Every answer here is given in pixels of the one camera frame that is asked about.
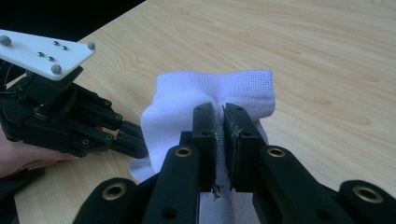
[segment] wooden table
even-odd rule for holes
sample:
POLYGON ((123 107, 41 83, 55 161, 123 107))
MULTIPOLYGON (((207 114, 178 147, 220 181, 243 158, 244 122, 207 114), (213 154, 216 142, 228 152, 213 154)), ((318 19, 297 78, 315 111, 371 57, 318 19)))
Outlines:
MULTIPOLYGON (((139 123, 159 74, 271 69, 270 143, 332 189, 362 179, 396 196, 395 12, 391 0, 148 0, 81 40, 97 52, 77 83, 139 123)), ((109 151, 48 168, 16 195, 20 222, 71 223, 130 161, 109 151)))

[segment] folded cloth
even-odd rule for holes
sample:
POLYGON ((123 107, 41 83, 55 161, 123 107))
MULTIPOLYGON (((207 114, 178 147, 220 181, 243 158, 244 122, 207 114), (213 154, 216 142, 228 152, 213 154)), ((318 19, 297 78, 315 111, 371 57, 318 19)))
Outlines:
POLYGON ((269 70, 240 71, 226 75, 197 72, 175 72, 157 78, 157 90, 152 104, 143 112, 141 127, 148 147, 148 157, 133 160, 131 175, 144 181, 160 172, 166 152, 178 145, 180 133, 192 130, 192 111, 204 103, 212 103, 217 123, 217 183, 223 186, 220 198, 201 193, 200 223, 259 223, 251 194, 228 191, 230 183, 224 162, 222 130, 226 103, 246 109, 266 140, 260 119, 275 110, 272 72, 269 70))

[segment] wood grain surface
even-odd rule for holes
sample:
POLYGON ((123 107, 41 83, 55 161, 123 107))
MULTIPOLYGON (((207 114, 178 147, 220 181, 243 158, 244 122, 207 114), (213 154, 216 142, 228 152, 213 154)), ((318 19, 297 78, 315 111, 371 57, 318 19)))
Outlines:
MULTIPOLYGON (((139 123, 162 73, 271 69, 270 144, 332 189, 362 179, 396 197, 395 12, 391 0, 148 0, 81 40, 97 51, 77 83, 139 123)), ((131 178, 129 162, 51 166, 16 196, 20 222, 71 223, 100 182, 131 178)))

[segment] brass ring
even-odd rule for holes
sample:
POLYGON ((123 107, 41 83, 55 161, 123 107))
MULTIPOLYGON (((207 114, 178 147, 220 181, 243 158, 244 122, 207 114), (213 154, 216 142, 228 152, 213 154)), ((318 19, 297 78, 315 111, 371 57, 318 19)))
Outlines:
POLYGON ((183 147, 176 150, 176 155, 179 157, 189 157, 192 154, 191 149, 183 147))
POLYGON ((116 200, 126 193, 126 189, 125 183, 117 182, 107 186, 102 192, 102 197, 108 201, 116 200))
POLYGON ((270 154, 270 156, 279 157, 279 158, 284 157, 286 155, 286 153, 282 149, 275 147, 269 148, 267 152, 268 154, 270 154))
POLYGON ((352 190, 360 199, 368 203, 384 202, 384 198, 373 189, 364 186, 355 186, 352 190))

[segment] human hand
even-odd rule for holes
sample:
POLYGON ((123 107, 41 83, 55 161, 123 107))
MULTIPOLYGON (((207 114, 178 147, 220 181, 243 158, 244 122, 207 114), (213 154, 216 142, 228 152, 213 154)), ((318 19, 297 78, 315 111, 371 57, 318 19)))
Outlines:
POLYGON ((10 142, 0 127, 0 178, 23 169, 33 170, 52 165, 57 161, 71 161, 77 157, 43 147, 26 145, 22 141, 10 142))

